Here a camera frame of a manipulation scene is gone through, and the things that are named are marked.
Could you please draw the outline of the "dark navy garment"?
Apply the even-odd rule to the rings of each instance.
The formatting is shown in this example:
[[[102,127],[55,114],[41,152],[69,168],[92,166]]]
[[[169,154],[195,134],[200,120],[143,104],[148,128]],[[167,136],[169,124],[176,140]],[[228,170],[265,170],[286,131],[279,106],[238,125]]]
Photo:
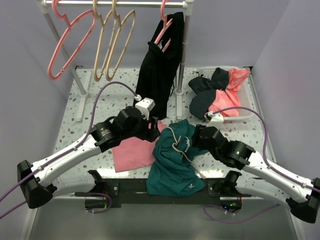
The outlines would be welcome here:
[[[188,86],[196,94],[190,102],[189,112],[199,120],[205,118],[209,107],[216,99],[217,90],[224,91],[229,84],[229,72],[220,67],[216,68],[211,78],[198,74],[188,82]]]

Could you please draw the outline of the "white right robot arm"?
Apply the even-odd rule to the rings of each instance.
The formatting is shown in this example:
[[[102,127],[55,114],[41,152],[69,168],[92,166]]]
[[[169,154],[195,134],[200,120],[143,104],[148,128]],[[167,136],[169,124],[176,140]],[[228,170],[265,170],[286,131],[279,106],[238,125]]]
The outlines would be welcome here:
[[[251,195],[285,206],[296,218],[310,224],[320,209],[320,180],[292,173],[263,158],[253,147],[228,140],[214,126],[198,124],[192,146],[207,150],[215,160],[231,168],[213,189],[227,196]]]

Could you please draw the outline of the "teal green shorts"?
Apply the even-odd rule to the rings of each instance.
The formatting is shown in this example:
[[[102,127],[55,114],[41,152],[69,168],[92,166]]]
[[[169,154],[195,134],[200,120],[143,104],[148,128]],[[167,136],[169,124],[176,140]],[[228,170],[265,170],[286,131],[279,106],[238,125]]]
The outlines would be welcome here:
[[[208,151],[192,146],[195,130],[196,127],[184,119],[161,131],[152,152],[155,161],[146,180],[149,195],[186,197],[205,187],[205,176],[193,160]]]

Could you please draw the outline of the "beige wooden hanger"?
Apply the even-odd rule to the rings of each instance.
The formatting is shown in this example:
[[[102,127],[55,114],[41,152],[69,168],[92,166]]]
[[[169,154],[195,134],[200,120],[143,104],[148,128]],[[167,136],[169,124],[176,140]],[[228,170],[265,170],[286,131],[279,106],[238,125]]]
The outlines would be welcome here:
[[[117,26],[117,21],[114,19],[113,20],[113,26],[111,28],[111,33],[109,37],[109,42],[106,47],[106,52],[104,54],[103,61],[101,62],[101,56],[102,56],[102,50],[103,50],[103,45],[105,44],[105,36],[107,32],[107,27],[109,23],[111,22],[111,19],[114,17],[113,16],[113,10],[111,9],[105,17],[103,17],[102,13],[98,11],[98,0],[94,0],[92,3],[92,9],[94,12],[94,15],[96,19],[100,23],[100,33],[99,33],[99,39],[97,43],[97,49],[96,49],[96,54],[95,54],[95,60],[94,60],[94,66],[93,66],[93,78],[96,82],[99,82],[103,75],[105,74],[105,71],[107,69],[107,63],[108,59],[111,56],[111,48],[112,48],[112,43],[115,37],[116,33],[116,26]]]
[[[120,13],[117,12],[117,3],[117,0],[113,0],[111,5],[115,34],[111,40],[109,57],[106,62],[105,78],[108,82],[112,81],[116,75],[136,24],[136,11],[130,10],[125,16],[121,17]]]

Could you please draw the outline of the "pink folded cloth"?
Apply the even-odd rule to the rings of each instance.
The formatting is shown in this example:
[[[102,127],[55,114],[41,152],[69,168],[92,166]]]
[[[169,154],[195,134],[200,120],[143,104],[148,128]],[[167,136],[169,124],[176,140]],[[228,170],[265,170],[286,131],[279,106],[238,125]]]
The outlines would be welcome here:
[[[152,165],[155,161],[153,150],[159,138],[158,136],[153,142],[137,137],[122,140],[119,146],[112,148],[115,172],[121,173]]]

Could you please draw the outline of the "white plastic laundry basket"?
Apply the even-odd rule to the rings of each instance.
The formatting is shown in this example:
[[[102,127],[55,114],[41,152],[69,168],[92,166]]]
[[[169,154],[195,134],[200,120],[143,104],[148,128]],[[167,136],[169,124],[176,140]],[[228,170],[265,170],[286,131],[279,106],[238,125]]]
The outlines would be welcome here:
[[[203,75],[204,78],[211,79],[212,74],[214,73],[216,68],[221,68],[224,70],[230,70],[230,69],[239,69],[239,67],[236,66],[227,66],[227,65],[222,65],[222,66],[204,66],[204,67],[199,67],[196,69],[196,71],[200,74]],[[239,100],[239,103],[242,107],[250,108],[254,106],[254,100],[251,92],[251,87],[249,83],[249,78],[247,77],[244,82],[240,85],[240,89],[237,92],[237,97]],[[227,121],[246,121],[250,117],[253,116],[253,113],[244,109],[239,109],[238,110],[238,116],[226,116],[224,117],[224,122]]]

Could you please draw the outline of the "coral pink garment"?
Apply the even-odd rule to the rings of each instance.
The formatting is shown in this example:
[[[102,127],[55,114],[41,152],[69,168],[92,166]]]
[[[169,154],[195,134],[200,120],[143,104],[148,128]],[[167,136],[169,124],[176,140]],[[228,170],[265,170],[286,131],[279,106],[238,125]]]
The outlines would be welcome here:
[[[209,112],[217,112],[230,107],[240,107],[238,92],[242,83],[248,78],[248,69],[231,68],[228,70],[228,84],[225,89],[217,89],[215,100],[208,108]]]

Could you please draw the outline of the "black hanging shorts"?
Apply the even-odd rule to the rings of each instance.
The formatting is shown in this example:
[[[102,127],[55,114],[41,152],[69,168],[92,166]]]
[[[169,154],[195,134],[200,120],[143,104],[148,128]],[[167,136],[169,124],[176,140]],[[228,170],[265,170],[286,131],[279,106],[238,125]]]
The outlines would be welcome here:
[[[162,51],[155,43],[157,36],[163,29],[163,21],[158,26],[148,44],[148,51],[140,66],[136,93],[142,98],[149,98],[155,102],[150,112],[151,117],[163,120],[167,117],[167,103],[172,94],[174,79],[182,58],[184,14],[176,12],[167,16],[172,24],[164,32],[161,43],[164,46],[170,41],[167,49]]]

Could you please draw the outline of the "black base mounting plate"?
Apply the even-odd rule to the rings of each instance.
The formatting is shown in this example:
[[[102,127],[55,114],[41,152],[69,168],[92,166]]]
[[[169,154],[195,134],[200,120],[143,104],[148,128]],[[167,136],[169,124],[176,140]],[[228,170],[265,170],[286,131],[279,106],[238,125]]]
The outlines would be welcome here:
[[[238,211],[242,207],[242,195],[235,189],[236,172],[231,171],[225,178],[208,178],[204,188],[189,196],[161,196],[147,193],[145,178],[100,178],[92,193],[105,193],[105,196],[88,196],[87,210],[120,208],[123,204],[153,205],[217,205],[226,210]]]

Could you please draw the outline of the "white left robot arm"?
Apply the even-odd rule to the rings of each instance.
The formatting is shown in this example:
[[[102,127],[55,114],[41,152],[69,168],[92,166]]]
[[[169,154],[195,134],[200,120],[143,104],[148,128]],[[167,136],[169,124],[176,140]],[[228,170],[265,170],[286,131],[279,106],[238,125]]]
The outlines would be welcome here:
[[[59,152],[36,162],[27,160],[17,165],[20,189],[30,209],[47,204],[53,197],[75,193],[78,196],[102,196],[107,191],[107,180],[97,170],[88,170],[74,179],[61,175],[111,148],[123,140],[136,137],[154,142],[160,136],[158,118],[147,118],[136,107],[126,107],[93,126],[84,136]]]

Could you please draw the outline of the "pink hanger holding black shorts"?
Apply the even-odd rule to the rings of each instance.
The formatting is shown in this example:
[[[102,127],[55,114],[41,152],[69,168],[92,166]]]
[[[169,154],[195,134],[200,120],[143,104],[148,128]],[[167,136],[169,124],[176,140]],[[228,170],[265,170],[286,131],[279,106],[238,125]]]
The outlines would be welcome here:
[[[166,30],[171,26],[172,19],[168,20],[168,15],[165,14],[165,6],[170,0],[163,0],[160,6],[160,18],[163,21],[162,29],[159,32],[158,36],[155,38],[154,43],[158,45],[161,42],[162,37],[164,36]]]

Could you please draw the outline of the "white clothes rack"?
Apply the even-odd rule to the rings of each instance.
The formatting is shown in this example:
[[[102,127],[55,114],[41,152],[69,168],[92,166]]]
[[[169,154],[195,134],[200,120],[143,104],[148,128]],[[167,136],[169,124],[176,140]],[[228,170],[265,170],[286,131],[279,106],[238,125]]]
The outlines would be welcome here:
[[[49,6],[53,4],[52,0],[38,0],[37,5],[43,14],[53,36],[57,41],[61,39],[56,26],[50,16],[49,13]],[[184,9],[184,33],[183,33],[183,40],[182,40],[182,58],[179,65],[179,72],[178,78],[176,79],[176,87],[174,89],[174,94],[176,95],[176,119],[181,120],[183,116],[183,109],[182,109],[182,97],[184,95],[183,91],[183,78],[184,78],[184,70],[185,70],[185,60],[186,60],[186,49],[187,49],[187,37],[188,37],[188,30],[189,30],[189,22],[193,11],[193,0],[183,0],[181,2],[169,2],[167,1],[164,6],[167,8],[178,8]],[[161,8],[162,3],[159,1],[124,1],[121,0],[117,3],[120,7],[138,7],[138,8]],[[80,104],[78,107],[78,112],[76,115],[76,121],[81,122],[84,117],[84,112],[86,109],[86,103],[90,96],[89,89],[92,82],[92,77],[89,76],[85,79],[84,82],[81,82],[77,72],[76,67],[71,66],[71,73],[73,76],[73,80],[75,81],[78,89],[80,91]]]

